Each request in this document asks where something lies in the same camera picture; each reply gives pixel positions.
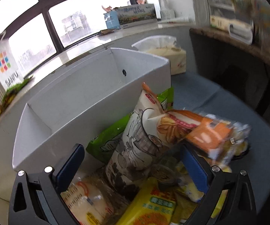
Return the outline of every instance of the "colorful square logo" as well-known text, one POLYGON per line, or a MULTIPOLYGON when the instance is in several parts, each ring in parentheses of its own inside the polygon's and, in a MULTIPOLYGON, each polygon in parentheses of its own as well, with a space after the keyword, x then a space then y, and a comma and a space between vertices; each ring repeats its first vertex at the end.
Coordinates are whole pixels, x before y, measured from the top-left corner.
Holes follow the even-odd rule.
POLYGON ((1 73, 6 72, 11 67, 6 52, 0 53, 0 71, 1 73))

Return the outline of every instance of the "pile of snacks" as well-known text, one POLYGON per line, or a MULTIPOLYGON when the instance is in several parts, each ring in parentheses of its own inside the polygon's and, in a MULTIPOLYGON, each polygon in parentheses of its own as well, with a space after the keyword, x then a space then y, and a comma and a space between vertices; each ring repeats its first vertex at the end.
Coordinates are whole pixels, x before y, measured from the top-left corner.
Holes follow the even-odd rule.
MULTIPOLYGON (((143 84, 134 111, 89 143, 87 151, 106 166, 61 194, 80 224, 183 224, 204 196, 181 161, 183 140, 211 166, 231 172, 232 157, 247 149, 250 126, 173 110, 167 107, 172 101, 172 89, 156 96, 143 84)), ((224 190, 212 218, 226 195, 224 190)))

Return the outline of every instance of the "table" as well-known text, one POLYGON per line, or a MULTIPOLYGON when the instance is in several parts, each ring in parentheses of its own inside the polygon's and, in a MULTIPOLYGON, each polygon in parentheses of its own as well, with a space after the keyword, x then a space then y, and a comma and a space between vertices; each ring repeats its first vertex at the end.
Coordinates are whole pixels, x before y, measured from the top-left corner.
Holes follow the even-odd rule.
POLYGON ((195 73, 172 76, 172 86, 175 109, 203 111, 251 125, 251 149, 242 159, 232 161, 230 167, 233 172, 248 172, 260 212, 270 193, 270 126, 236 96, 195 73))

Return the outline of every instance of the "blue gripper pad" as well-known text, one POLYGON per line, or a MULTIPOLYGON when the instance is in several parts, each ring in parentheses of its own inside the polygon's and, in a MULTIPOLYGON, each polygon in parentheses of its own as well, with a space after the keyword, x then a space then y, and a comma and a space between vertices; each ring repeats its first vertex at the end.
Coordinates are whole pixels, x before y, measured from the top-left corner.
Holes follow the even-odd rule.
POLYGON ((183 154, 182 163, 188 171, 195 186, 199 191, 207 193, 209 185, 205 171, 185 145, 182 146, 181 151, 183 154))

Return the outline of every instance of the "metal screw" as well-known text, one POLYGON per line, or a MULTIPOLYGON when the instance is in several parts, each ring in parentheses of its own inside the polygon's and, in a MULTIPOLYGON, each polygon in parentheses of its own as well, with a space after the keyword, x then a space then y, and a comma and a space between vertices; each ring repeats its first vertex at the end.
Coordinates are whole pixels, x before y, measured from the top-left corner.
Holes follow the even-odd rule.
POLYGON ((212 171, 215 172, 215 173, 217 173, 217 172, 220 171, 220 168, 218 166, 213 166, 212 167, 212 171))
POLYGON ((245 176, 245 175, 247 174, 247 171, 245 171, 245 170, 242 169, 242 170, 240 171, 240 174, 243 175, 243 176, 245 176))
POLYGON ((48 166, 45 168, 46 173, 50 173, 52 170, 53 170, 53 168, 51 166, 48 166))
POLYGON ((25 174, 25 171, 23 171, 23 170, 21 170, 21 171, 19 171, 19 173, 18 173, 18 175, 21 177, 21 176, 23 176, 25 174))

